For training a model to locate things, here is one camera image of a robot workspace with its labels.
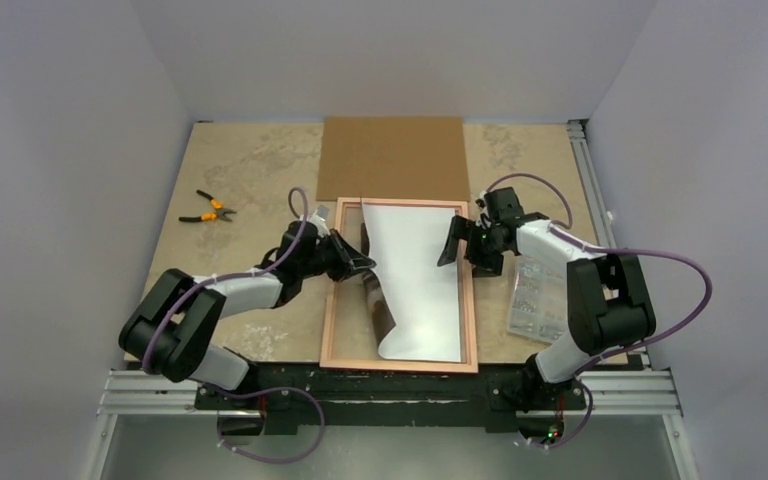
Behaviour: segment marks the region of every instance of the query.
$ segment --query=gray floor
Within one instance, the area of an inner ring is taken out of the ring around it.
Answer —
[[[572,428],[572,421],[567,426]],[[315,435],[256,438],[247,448],[299,452]],[[660,417],[594,417],[576,441],[544,454],[514,434],[473,428],[329,427],[319,449],[291,465],[264,465],[216,448],[215,418],[120,418],[105,478],[676,479]]]

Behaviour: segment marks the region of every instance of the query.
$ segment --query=beige table surface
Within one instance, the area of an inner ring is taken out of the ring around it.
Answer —
[[[193,127],[154,254],[145,290],[168,268],[190,275],[243,271],[277,246],[292,216],[287,191],[301,186],[316,202],[322,144],[321,123],[199,123]],[[572,206],[572,232],[591,242],[595,234],[575,159],[563,125],[464,125],[473,198],[496,178],[517,171],[554,183]],[[526,211],[563,218],[560,201],[546,187],[510,181]],[[196,189],[205,190],[239,213],[234,221],[187,224],[181,215],[209,210]],[[476,214],[471,205],[471,216]],[[475,318],[480,362],[523,362],[545,345],[506,331],[515,262],[498,278],[475,280]],[[318,361],[329,280],[306,280],[302,292],[275,310],[251,311],[220,321],[213,343],[253,360]]]

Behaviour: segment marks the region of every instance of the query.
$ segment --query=brown cardboard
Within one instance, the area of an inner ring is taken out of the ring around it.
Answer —
[[[325,119],[316,198],[469,201],[459,117]]]

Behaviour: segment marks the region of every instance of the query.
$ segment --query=gray wall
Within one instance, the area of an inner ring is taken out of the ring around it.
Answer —
[[[126,0],[0,1],[0,479],[73,479],[187,116]]]
[[[133,0],[201,119],[589,117],[655,0]]]
[[[713,276],[709,310],[653,348],[702,478],[768,478],[768,2],[659,1],[588,134],[621,243]],[[672,324],[701,282],[646,267]]]

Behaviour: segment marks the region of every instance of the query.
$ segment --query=robotic arm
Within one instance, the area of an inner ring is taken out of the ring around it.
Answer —
[[[484,193],[476,202],[480,218],[452,218],[438,265],[455,261],[460,240],[474,276],[502,273],[502,254],[527,253],[567,274],[569,331],[549,348],[532,355],[521,372],[521,384],[503,392],[523,410],[545,402],[569,388],[576,372],[594,356],[612,347],[625,347],[655,332],[655,314],[636,255],[588,251],[556,235],[545,215],[526,214],[510,187]],[[605,291],[613,298],[606,299]]]
[[[251,276],[208,285],[190,297],[176,312],[183,315],[180,322],[171,322],[160,333],[152,352],[152,370],[173,382],[190,378],[235,390],[249,372],[251,362],[210,344],[220,319],[254,309],[281,307],[301,291],[304,279],[326,274],[339,282],[375,267],[372,259],[353,249],[336,230],[318,228],[317,224],[324,222],[290,223],[281,245],[274,249],[276,258],[290,250],[297,234],[299,242],[272,271],[254,275],[258,269],[273,264],[268,260],[270,251],[260,265],[249,271]],[[173,304],[184,292],[207,279],[191,277],[177,269],[164,272],[122,328],[119,346],[142,359],[161,319]]]

